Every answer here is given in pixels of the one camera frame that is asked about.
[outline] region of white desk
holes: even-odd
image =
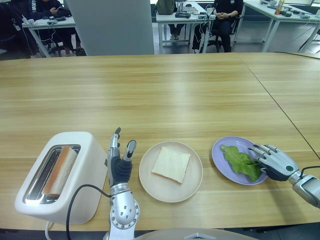
[[[51,56],[48,53],[46,47],[43,45],[41,39],[39,38],[39,36],[35,32],[35,30],[48,29],[49,28],[49,25],[47,24],[48,21],[49,21],[48,19],[39,19],[31,24],[23,23],[22,27],[29,29],[30,33],[32,34],[34,40],[38,44],[38,46],[41,49],[41,51],[43,52],[43,54],[47,58],[50,58]],[[50,25],[50,29],[51,28],[53,28],[53,29],[75,28],[75,27],[76,27],[76,24],[75,24],[75,20],[73,17],[68,17],[68,18],[66,18],[65,21],[58,21],[58,23]]]
[[[195,1],[186,1],[184,2],[184,6],[186,4],[191,4],[192,7],[196,8],[197,11],[200,12],[205,12],[199,4],[197,4]],[[163,26],[165,24],[190,24],[190,30],[189,30],[189,39],[188,42],[190,43],[191,40],[191,32],[193,29],[194,24],[200,24],[204,22],[204,19],[198,19],[197,15],[191,14],[190,18],[178,18],[175,17],[175,12],[172,15],[159,15],[158,13],[156,14],[156,22],[158,23],[158,31],[159,31],[159,52],[160,54],[163,53],[163,44],[164,43],[173,43],[173,42],[178,42],[179,40],[163,40]],[[208,45],[208,39],[209,39],[209,31],[206,31],[205,36],[204,36],[204,42],[203,42],[203,53],[206,52],[207,50],[207,45]]]
[[[261,14],[263,14],[263,15],[265,15],[265,16],[270,18],[269,27],[268,27],[268,30],[266,32],[265,38],[262,39],[262,42],[265,42],[264,46],[263,46],[263,49],[262,49],[262,52],[266,52],[268,50],[269,45],[270,45],[272,39],[274,38],[275,33],[276,33],[277,28],[278,28],[280,23],[310,23],[310,24],[316,24],[311,36],[309,37],[309,39],[307,41],[307,43],[300,50],[300,52],[304,53],[306,51],[306,49],[309,47],[312,39],[315,37],[315,35],[317,34],[317,32],[318,32],[318,30],[320,28],[320,19],[316,18],[315,15],[310,15],[309,12],[303,11],[303,10],[301,10],[299,8],[296,8],[296,7],[293,7],[293,6],[289,6],[289,5],[286,5],[286,4],[284,4],[283,6],[284,7],[290,7],[292,10],[297,10],[297,11],[300,11],[300,12],[303,12],[303,13],[308,13],[307,16],[310,16],[310,18],[309,19],[302,19],[302,18],[300,18],[299,15],[296,15],[296,14],[292,14],[292,16],[290,16],[290,17],[286,17],[286,16],[283,16],[283,15],[275,15],[275,11],[276,10],[274,10],[272,8],[268,8],[268,4],[260,4],[259,0],[244,0],[244,8],[243,8],[243,11],[242,11],[242,15],[245,14],[246,7],[249,7],[249,8],[254,9],[257,12],[259,12],[259,13],[261,13]],[[243,18],[239,22],[239,26],[238,26],[239,30],[241,29],[242,21],[243,21]],[[238,34],[239,34],[239,31],[237,32],[237,34],[236,34],[236,36],[234,38],[235,42],[238,39]]]

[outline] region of robotic hand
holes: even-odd
[[[320,208],[320,179],[303,174],[299,167],[287,154],[272,145],[253,145],[249,150],[259,155],[256,162],[268,177],[276,181],[289,180],[292,188],[311,205]]]
[[[120,158],[120,138],[121,128],[119,127],[110,139],[109,150],[105,164],[108,167],[110,185],[110,205],[109,216],[110,231],[106,233],[103,240],[131,240],[134,238],[136,223],[139,219],[140,208],[128,181],[132,170],[132,156],[136,149],[136,141],[131,140],[125,149],[123,158]]]

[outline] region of white bread slice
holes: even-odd
[[[42,194],[52,197],[60,196],[77,155],[78,154],[69,146],[62,148],[42,190]]]
[[[182,184],[189,159],[189,153],[162,146],[151,172]]]

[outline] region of white toaster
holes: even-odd
[[[65,224],[74,192],[83,184],[103,189],[107,154],[89,132],[62,132],[45,145],[15,199],[22,214]],[[70,224],[88,222],[95,214],[101,193],[83,187],[70,213]]]

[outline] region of person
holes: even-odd
[[[170,40],[179,40],[179,35],[181,32],[181,29],[184,27],[184,24],[177,24],[176,26],[174,24],[168,24],[168,25],[171,33]]]
[[[231,52],[231,24],[235,17],[242,11],[243,0],[215,0],[212,10],[216,9],[215,20],[212,23],[211,30],[220,32],[223,50],[225,53]],[[193,53],[198,54],[202,33],[206,33],[208,23],[201,23],[194,28]]]
[[[31,15],[33,19],[38,20],[42,19],[43,17],[57,16],[60,12],[60,8],[62,8],[63,5],[58,0],[31,0],[29,7],[31,8]],[[66,57],[71,55],[70,50],[73,49],[71,42],[71,36],[73,34],[75,34],[75,51],[81,49],[81,41],[74,27],[56,28],[52,32],[56,33],[57,37],[62,41]]]

